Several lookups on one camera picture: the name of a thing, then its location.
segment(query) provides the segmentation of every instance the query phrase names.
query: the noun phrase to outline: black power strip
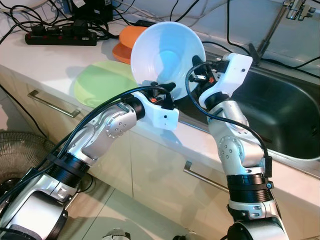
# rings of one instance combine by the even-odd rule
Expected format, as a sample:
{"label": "black power strip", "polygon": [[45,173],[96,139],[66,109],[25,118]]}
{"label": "black power strip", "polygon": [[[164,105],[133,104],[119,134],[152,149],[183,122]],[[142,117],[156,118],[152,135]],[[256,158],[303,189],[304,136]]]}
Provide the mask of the black power strip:
{"label": "black power strip", "polygon": [[96,46],[97,34],[88,30],[86,21],[76,20],[72,26],[43,25],[31,27],[24,37],[28,45]]}

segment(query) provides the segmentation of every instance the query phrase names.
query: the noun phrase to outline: cabinet door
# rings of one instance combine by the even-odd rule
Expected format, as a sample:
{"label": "cabinet door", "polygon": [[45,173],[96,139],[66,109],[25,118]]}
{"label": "cabinet door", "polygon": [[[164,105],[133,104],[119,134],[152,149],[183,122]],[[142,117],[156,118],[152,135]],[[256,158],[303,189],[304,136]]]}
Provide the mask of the cabinet door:
{"label": "cabinet door", "polygon": [[[36,90],[33,86],[30,86],[30,85],[27,86],[27,89],[28,89],[28,93],[32,93],[34,90]],[[37,111],[40,112],[41,114],[41,120],[43,122],[42,124],[45,125],[48,130],[48,137],[54,143],[57,143],[61,139],[63,139],[89,113],[88,111],[80,109],[51,94],[48,94],[41,90],[37,90],[37,91],[38,91],[38,94],[36,94],[37,98],[44,100],[64,111],[67,111],[69,113],[72,113],[74,110],[80,111],[80,113],[76,117],[72,118],[71,116],[68,116],[62,112],[59,112],[58,110],[52,107],[49,107],[48,105],[43,104],[42,102],[38,102],[32,99]]]}
{"label": "cabinet door", "polygon": [[[28,85],[21,81],[20,76],[7,68],[0,67],[0,84],[31,114],[40,129],[45,134],[48,134],[47,126],[44,124],[44,121],[42,121],[40,111],[37,110],[34,101],[28,97]],[[41,135],[30,117],[20,108],[20,106],[16,104],[15,101],[12,100],[12,102],[15,104],[16,108],[20,111],[21,115],[30,125],[32,130]]]}
{"label": "cabinet door", "polygon": [[118,137],[110,149],[90,168],[89,172],[119,191],[133,197],[130,155],[130,134]]}
{"label": "cabinet door", "polygon": [[225,175],[131,132],[133,197],[206,239],[223,237],[233,219],[226,208],[229,194],[183,172],[192,170],[226,186]]}

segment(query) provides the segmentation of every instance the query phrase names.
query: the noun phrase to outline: cabinet handle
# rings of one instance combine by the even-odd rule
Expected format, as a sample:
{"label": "cabinet handle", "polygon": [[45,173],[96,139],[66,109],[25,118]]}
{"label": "cabinet handle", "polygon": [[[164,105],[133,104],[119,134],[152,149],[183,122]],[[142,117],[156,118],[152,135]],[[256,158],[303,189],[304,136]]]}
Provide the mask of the cabinet handle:
{"label": "cabinet handle", "polygon": [[201,181],[206,182],[207,184],[210,184],[210,185],[214,186],[217,189],[220,189],[220,190],[222,190],[222,191],[224,191],[226,193],[229,193],[229,189],[227,187],[225,187],[225,186],[223,186],[223,185],[221,185],[221,184],[219,184],[219,183],[217,183],[215,181],[212,181],[211,179],[209,179],[209,178],[207,178],[205,176],[202,176],[202,175],[190,170],[191,165],[192,165],[192,162],[186,161],[183,171],[185,173],[187,173],[187,174],[190,174],[191,176],[194,176],[197,179],[200,179]]}
{"label": "cabinet handle", "polygon": [[67,116],[69,116],[69,117],[71,117],[73,119],[80,113],[80,111],[78,109],[74,110],[73,112],[68,112],[68,111],[66,111],[66,110],[64,110],[64,109],[62,109],[62,108],[60,108],[60,107],[58,107],[56,105],[53,105],[52,103],[47,102],[47,101],[37,97],[38,93],[39,92],[37,90],[33,90],[32,92],[30,92],[28,94],[28,97],[32,98],[33,100],[38,101],[39,103],[42,103],[42,104],[46,105],[46,106],[48,106],[48,107],[50,107],[52,109],[55,109],[58,112],[63,113],[63,114],[65,114],[65,115],[67,115]]}

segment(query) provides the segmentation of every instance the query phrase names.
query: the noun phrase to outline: white countertop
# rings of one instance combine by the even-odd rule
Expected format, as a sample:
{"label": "white countertop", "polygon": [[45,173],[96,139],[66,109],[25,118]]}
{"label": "white countertop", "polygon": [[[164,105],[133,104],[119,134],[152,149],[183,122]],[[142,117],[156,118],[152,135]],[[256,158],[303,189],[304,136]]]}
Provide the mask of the white countertop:
{"label": "white countertop", "polygon": [[[119,34],[124,27],[125,25],[117,21],[110,24],[110,31]],[[20,78],[23,81],[39,90],[79,108],[92,110],[76,100],[73,85],[77,75],[88,65],[116,60],[112,56],[112,49],[118,40],[109,39],[99,42],[97,46],[27,45],[24,34],[21,31],[13,33],[0,45],[0,66],[22,75]],[[311,82],[317,83],[315,78],[310,79]],[[180,122],[172,132],[155,129],[142,122],[138,122],[132,131],[223,171],[216,143],[208,133]],[[320,206],[319,180],[275,161],[271,180],[276,189],[303,202]]]}

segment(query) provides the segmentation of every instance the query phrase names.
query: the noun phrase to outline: stainless steel sink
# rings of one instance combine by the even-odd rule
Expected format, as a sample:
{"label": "stainless steel sink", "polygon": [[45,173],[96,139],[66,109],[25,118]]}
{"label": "stainless steel sink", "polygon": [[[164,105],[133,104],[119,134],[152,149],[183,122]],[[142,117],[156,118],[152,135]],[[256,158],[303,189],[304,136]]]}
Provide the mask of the stainless steel sink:
{"label": "stainless steel sink", "polygon": [[[232,100],[274,160],[320,179],[320,86],[255,67]],[[206,117],[189,97],[176,104],[181,122],[208,131]]]}

